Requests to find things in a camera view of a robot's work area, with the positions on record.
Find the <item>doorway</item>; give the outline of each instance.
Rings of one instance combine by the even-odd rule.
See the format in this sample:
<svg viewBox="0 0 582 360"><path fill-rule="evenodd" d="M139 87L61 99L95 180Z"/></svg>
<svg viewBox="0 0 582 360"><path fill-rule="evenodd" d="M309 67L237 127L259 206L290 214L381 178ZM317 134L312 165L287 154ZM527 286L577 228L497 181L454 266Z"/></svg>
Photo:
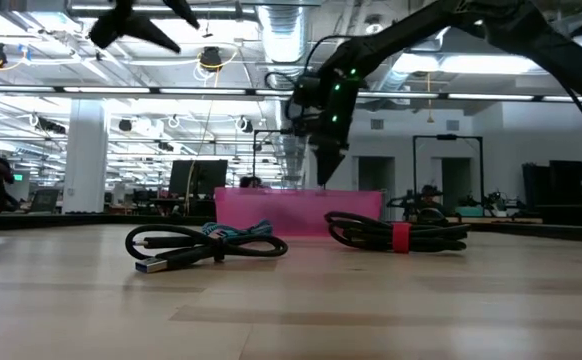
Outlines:
<svg viewBox="0 0 582 360"><path fill-rule="evenodd" d="M393 221L393 209L385 205L395 197L395 158L380 156L358 157L358 190L382 193L380 219Z"/></svg>
<svg viewBox="0 0 582 360"><path fill-rule="evenodd" d="M442 204L448 209L455 209L461 200L471 194L472 189L471 159L442 158Z"/></svg>

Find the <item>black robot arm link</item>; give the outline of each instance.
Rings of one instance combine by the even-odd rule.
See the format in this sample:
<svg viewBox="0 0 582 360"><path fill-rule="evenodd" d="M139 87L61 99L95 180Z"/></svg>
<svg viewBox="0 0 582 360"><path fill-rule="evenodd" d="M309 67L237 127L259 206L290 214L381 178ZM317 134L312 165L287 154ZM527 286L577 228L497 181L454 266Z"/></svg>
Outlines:
<svg viewBox="0 0 582 360"><path fill-rule="evenodd" d="M317 72L305 72L298 79L293 102L321 111L317 122L307 127L309 143L316 147L320 185L344 157L342 150L348 149L364 77L392 54L448 26L533 60L567 92L582 96L582 47L554 30L531 0L438 0L377 34L351 38ZM327 169L321 170L320 164Z"/></svg>

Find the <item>ceiling light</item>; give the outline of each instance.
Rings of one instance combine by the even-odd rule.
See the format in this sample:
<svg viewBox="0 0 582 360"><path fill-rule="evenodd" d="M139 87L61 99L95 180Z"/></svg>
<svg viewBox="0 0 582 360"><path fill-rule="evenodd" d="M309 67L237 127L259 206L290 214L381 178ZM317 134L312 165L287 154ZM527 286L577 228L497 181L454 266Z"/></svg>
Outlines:
<svg viewBox="0 0 582 360"><path fill-rule="evenodd" d="M106 11L113 9L113 6L107 5L73 5L71 6L71 10L73 11ZM170 12L173 11L166 6L134 6L133 10L135 11L164 11Z"/></svg>
<svg viewBox="0 0 582 360"><path fill-rule="evenodd" d="M83 92L83 93L115 93L115 94L148 94L149 88L142 87L65 87L66 92Z"/></svg>
<svg viewBox="0 0 582 360"><path fill-rule="evenodd" d="M531 101L532 95L449 94L453 100Z"/></svg>
<svg viewBox="0 0 582 360"><path fill-rule="evenodd" d="M38 115L36 113L29 115L29 125L38 126L39 123L40 123L40 118L38 117Z"/></svg>
<svg viewBox="0 0 582 360"><path fill-rule="evenodd" d="M178 128L178 127L180 127L180 119L178 119L178 117L176 115L173 115L173 117L171 117L169 119L169 121L167 122L167 124L172 129Z"/></svg>
<svg viewBox="0 0 582 360"><path fill-rule="evenodd" d="M123 131L123 132L129 132L133 129L133 124L131 123L131 120L129 120L129 119L122 119L118 123L118 129L120 129L120 131Z"/></svg>
<svg viewBox="0 0 582 360"><path fill-rule="evenodd" d="M578 96L578 100L582 102L582 96ZM573 102L573 99L570 96L545 96L542 98L542 101L548 102Z"/></svg>
<svg viewBox="0 0 582 360"><path fill-rule="evenodd" d="M383 27L380 24L370 24L369 26L367 26L367 28L364 30L364 32L367 35L373 35L373 34L377 34L380 31L382 31Z"/></svg>
<svg viewBox="0 0 582 360"><path fill-rule="evenodd" d="M255 94L258 96L291 96L293 90L256 90Z"/></svg>
<svg viewBox="0 0 582 360"><path fill-rule="evenodd" d="M4 141L0 141L0 150L14 152L14 151L16 151L16 147L9 144L9 143L5 143Z"/></svg>
<svg viewBox="0 0 582 360"><path fill-rule="evenodd" d="M455 55L445 58L440 71L458 74L518 75L531 70L535 63L512 55Z"/></svg>
<svg viewBox="0 0 582 360"><path fill-rule="evenodd" d="M53 92L51 86L0 85L0 92Z"/></svg>
<svg viewBox="0 0 582 360"><path fill-rule="evenodd" d="M64 167L58 165L44 164L44 167L53 170L64 170Z"/></svg>
<svg viewBox="0 0 582 360"><path fill-rule="evenodd" d="M412 73L418 71L436 72L440 70L438 59L433 55L402 54L393 64L393 71Z"/></svg>
<svg viewBox="0 0 582 360"><path fill-rule="evenodd" d="M438 94L420 92L372 92L373 97L383 99L436 99Z"/></svg>
<svg viewBox="0 0 582 360"><path fill-rule="evenodd" d="M181 95L245 95L242 89L160 88L163 94Z"/></svg>

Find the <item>computer monitor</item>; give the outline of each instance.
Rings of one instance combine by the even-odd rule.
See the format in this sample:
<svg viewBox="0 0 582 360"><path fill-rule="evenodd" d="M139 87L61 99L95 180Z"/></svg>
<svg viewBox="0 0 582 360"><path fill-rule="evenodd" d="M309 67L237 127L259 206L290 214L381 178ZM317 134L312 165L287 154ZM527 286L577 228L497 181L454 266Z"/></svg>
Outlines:
<svg viewBox="0 0 582 360"><path fill-rule="evenodd" d="M151 199L151 195L148 190L133 190L133 201L134 202L146 202Z"/></svg>
<svg viewBox="0 0 582 360"><path fill-rule="evenodd" d="M193 166L191 182L189 171ZM169 192L172 194L213 195L216 187L224 187L227 181L227 160L174 161L171 168Z"/></svg>
<svg viewBox="0 0 582 360"><path fill-rule="evenodd" d="M31 212L54 212L60 190L41 189L35 192L31 203Z"/></svg>

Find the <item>usb cable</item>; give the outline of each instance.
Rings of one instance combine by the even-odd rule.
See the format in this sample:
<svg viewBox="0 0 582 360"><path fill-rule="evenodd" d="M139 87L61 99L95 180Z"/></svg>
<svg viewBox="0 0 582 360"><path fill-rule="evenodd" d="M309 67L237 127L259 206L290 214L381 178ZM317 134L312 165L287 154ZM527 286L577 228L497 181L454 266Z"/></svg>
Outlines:
<svg viewBox="0 0 582 360"><path fill-rule="evenodd" d="M136 236L146 232L170 232L183 236L145 237L140 241L135 240ZM268 243L273 246L273 249L256 250L243 247L251 243ZM149 256L139 252L137 250L139 246L145 249L173 250ZM136 262L136 270L144 273L182 269L209 258L213 258L215 262L222 262L226 255L278 257L286 254L289 250L284 241L269 234L246 233L215 238L203 232L173 225L143 225L137 227L127 235L125 247L129 255L139 260Z"/></svg>

